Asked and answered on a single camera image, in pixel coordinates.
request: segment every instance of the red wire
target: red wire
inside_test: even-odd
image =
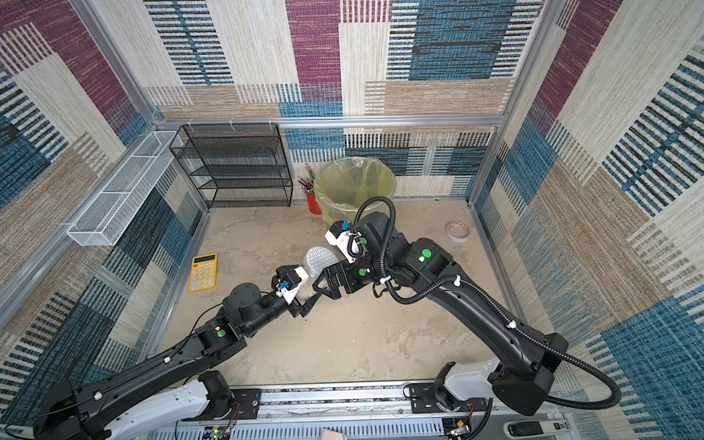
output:
[[[472,428],[472,414],[474,413],[474,403],[471,400],[468,400],[467,403],[470,405],[470,414],[467,416],[467,423],[470,426],[470,429]]]
[[[230,417],[230,421],[227,423],[227,426],[225,427],[225,429],[230,428],[230,423],[232,423],[232,419],[234,419],[234,425],[232,425],[232,427],[237,425],[237,420],[239,420],[239,410],[241,409],[241,406],[239,405],[239,402],[235,402],[235,403],[237,404],[237,409],[235,409],[235,413],[232,415],[232,417]]]

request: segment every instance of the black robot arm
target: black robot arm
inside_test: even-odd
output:
[[[366,284],[385,284],[384,291],[389,291],[401,304],[412,304],[425,297],[440,304],[496,354],[500,363],[488,377],[492,391],[509,408],[523,415],[533,415],[544,401],[591,410],[610,408],[620,401],[620,388],[609,376],[566,353],[565,338],[557,333],[545,335],[515,317],[476,285],[452,255],[431,239],[421,238],[409,244],[394,227],[393,203],[384,197],[370,200],[384,201],[390,216],[375,212],[360,218],[369,204],[367,201],[352,225],[335,222],[331,226],[330,233],[335,237],[348,237],[340,247],[349,250],[354,240],[361,250],[355,252],[357,258],[326,268],[313,284],[317,292],[337,299],[341,296],[340,287],[350,294]],[[320,286],[323,280],[327,281],[327,287]],[[399,296],[392,280],[400,287],[410,287],[415,294],[408,298]],[[553,373],[562,360],[597,377],[610,388],[611,395],[596,402],[549,396]],[[446,408],[456,406],[447,391],[437,391],[438,401],[449,403]]]
[[[235,287],[216,316],[197,327],[178,344],[112,377],[74,387],[68,380],[53,386],[44,398],[34,426],[36,439],[100,440],[111,436],[109,423],[162,389],[205,372],[247,346],[254,334],[282,313],[305,315],[294,300],[289,305],[275,294],[261,295],[256,284]],[[232,409],[232,393],[222,375],[200,375],[208,406],[193,420],[213,420]]]
[[[344,287],[350,294],[366,284],[383,284],[380,282],[379,250],[388,221],[385,214],[378,212],[359,220],[355,232],[359,233],[367,252],[352,263],[344,260],[324,270],[314,289],[331,298],[339,298],[339,287]],[[333,225],[331,230],[342,230],[342,223],[339,222],[337,227]],[[489,378],[495,395],[513,410],[533,415],[550,391],[560,359],[512,332],[477,291],[461,283],[470,277],[435,241],[421,238],[409,244],[403,234],[394,229],[386,261],[390,266],[387,276],[399,286],[410,287],[416,296],[428,291],[422,296],[452,313],[496,354],[501,363]],[[327,288],[320,287],[323,279],[327,280]],[[452,281],[439,282],[443,279]],[[501,305],[498,307],[504,316],[533,337],[560,351],[567,350],[567,341],[559,334],[545,335]]]

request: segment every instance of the carpet-textured wall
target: carpet-textured wall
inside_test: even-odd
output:
[[[396,197],[466,197],[494,127],[281,130],[295,175],[346,156],[375,157],[396,176]],[[294,199],[306,196],[297,185]]]
[[[501,113],[542,3],[94,2],[159,112],[196,121]],[[399,176],[398,196],[464,196],[488,138],[458,140],[491,127],[453,129],[284,134],[295,178],[307,175],[305,163],[319,168],[333,158],[376,156]],[[295,191],[294,198],[304,195]]]
[[[67,0],[0,2],[0,286],[145,127]]]
[[[73,244],[3,328],[0,423],[38,414],[57,381],[137,361],[202,214],[174,166],[114,247]]]
[[[621,386],[585,439],[704,439],[703,37],[702,1],[569,0],[476,204],[519,313]]]

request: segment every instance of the black wire shelf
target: black wire shelf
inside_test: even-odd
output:
[[[171,148],[208,207],[290,206],[293,180],[278,126],[181,126]]]

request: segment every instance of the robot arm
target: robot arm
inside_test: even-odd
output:
[[[383,213],[371,213],[362,218],[355,229],[368,252],[359,258],[352,258],[351,263],[348,258],[327,268],[314,283],[314,289],[331,298],[339,298],[339,287],[344,287],[350,294],[366,284],[379,283],[379,248],[388,221],[389,218]],[[335,233],[341,230],[347,232],[348,226],[336,222],[330,230]],[[391,237],[386,261],[392,279],[402,287],[410,287],[416,294],[432,287],[434,283],[438,284],[438,280],[454,279],[455,282],[446,282],[432,288],[427,297],[452,313],[496,354],[500,364],[489,375],[494,394],[513,410],[533,415],[548,395],[553,384],[553,373],[561,359],[518,337],[475,289],[461,284],[460,279],[469,280],[470,277],[436,242],[421,238],[409,244],[403,234],[395,229]],[[339,246],[345,249],[347,245],[346,241],[339,242]],[[327,289],[320,288],[324,278],[329,286]],[[500,313],[509,317],[526,333],[545,341],[556,350],[567,350],[567,341],[559,334],[545,335],[522,322],[504,307],[497,306]],[[458,407],[467,396],[462,396],[457,387],[453,388],[446,383],[445,387],[437,391],[436,399],[443,407],[452,409]]]
[[[252,337],[285,311],[294,317],[305,316],[322,295],[338,299],[340,287],[352,294],[372,283],[385,284],[394,299],[404,304],[427,296],[472,330],[500,361],[488,377],[493,393],[521,414],[533,415],[544,401],[583,409],[604,409],[618,403],[620,390],[616,383],[565,354],[567,341],[559,334],[544,335],[521,322],[474,284],[434,241],[422,238],[409,244],[394,227],[393,204],[385,201],[391,208],[391,218],[371,213],[355,222],[353,228],[347,222],[331,226],[326,238],[343,251],[346,259],[322,271],[313,283],[316,295],[305,304],[301,305],[295,294],[308,274],[297,265],[277,269],[271,294],[261,296],[255,284],[240,284],[223,300],[214,318],[179,344],[113,377],[77,389],[68,381],[54,386],[42,408],[49,414],[37,418],[34,426],[35,438],[120,440],[184,417],[226,417],[233,398],[217,371],[203,373],[177,391],[156,393],[232,357],[246,347],[245,337]],[[391,280],[410,287],[414,297],[400,297]],[[599,402],[572,402],[549,396],[553,373],[561,360],[602,380],[611,388],[611,397]],[[462,375],[462,367],[453,363],[441,371],[436,380],[436,400],[443,408],[453,410],[468,399]]]
[[[232,410],[230,388],[217,371],[207,371],[246,347],[245,337],[282,313],[305,315],[300,305],[276,294],[261,295],[253,283],[237,286],[217,315],[180,343],[112,377],[75,388],[63,381],[49,390],[37,419],[36,439],[127,439],[168,422],[216,420]],[[205,372],[187,386],[163,390]]]

